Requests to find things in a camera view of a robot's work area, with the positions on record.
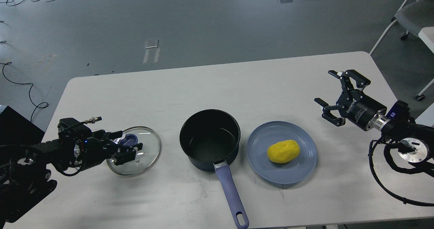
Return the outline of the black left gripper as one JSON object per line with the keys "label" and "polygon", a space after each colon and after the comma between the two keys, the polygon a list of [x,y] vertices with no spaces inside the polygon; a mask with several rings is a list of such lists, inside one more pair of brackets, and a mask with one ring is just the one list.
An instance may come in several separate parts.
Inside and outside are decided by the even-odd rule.
{"label": "black left gripper", "polygon": [[113,140],[121,138],[123,131],[106,132],[98,130],[91,133],[91,137],[83,142],[83,149],[79,155],[81,163],[77,170],[86,170],[112,158],[116,166],[133,161],[138,151],[142,150],[143,143],[132,146],[115,144]]}

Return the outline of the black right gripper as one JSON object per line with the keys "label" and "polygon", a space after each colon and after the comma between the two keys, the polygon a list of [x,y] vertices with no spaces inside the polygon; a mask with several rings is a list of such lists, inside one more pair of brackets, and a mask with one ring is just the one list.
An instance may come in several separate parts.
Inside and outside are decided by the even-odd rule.
{"label": "black right gripper", "polygon": [[[325,120],[340,127],[345,124],[346,118],[362,130],[368,131],[373,128],[372,119],[375,115],[386,114],[386,106],[363,93],[364,88],[371,84],[364,75],[353,69],[344,72],[329,70],[328,74],[339,79],[342,94],[334,106],[330,106],[321,98],[314,99],[321,106],[321,116]],[[334,110],[339,110],[341,117],[333,115],[331,111]]]}

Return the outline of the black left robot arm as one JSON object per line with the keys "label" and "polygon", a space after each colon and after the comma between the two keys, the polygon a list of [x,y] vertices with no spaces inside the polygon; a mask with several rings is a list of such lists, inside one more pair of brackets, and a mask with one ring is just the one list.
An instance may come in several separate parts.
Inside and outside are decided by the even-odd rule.
{"label": "black left robot arm", "polygon": [[1,228],[16,222],[56,189],[48,164],[72,177],[109,159],[116,166],[135,160],[143,144],[138,138],[121,141],[122,131],[91,131],[87,127],[101,119],[60,119],[55,140],[1,146]]}

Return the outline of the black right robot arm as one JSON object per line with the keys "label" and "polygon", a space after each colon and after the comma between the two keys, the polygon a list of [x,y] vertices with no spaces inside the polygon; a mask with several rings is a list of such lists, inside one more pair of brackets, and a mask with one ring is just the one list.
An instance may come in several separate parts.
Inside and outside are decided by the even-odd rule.
{"label": "black right robot arm", "polygon": [[364,93],[371,81],[356,70],[328,73],[339,79],[341,95],[335,105],[321,98],[314,101],[322,108],[322,117],[335,126],[341,127],[349,120],[361,130],[378,130],[381,136],[369,144],[369,167],[374,180],[390,196],[403,204],[433,206],[399,196],[387,189],[375,172],[373,155],[378,144],[384,145],[384,158],[392,170],[402,174],[426,173],[433,176],[433,127],[420,125],[410,115],[408,104],[396,101],[390,110]]}

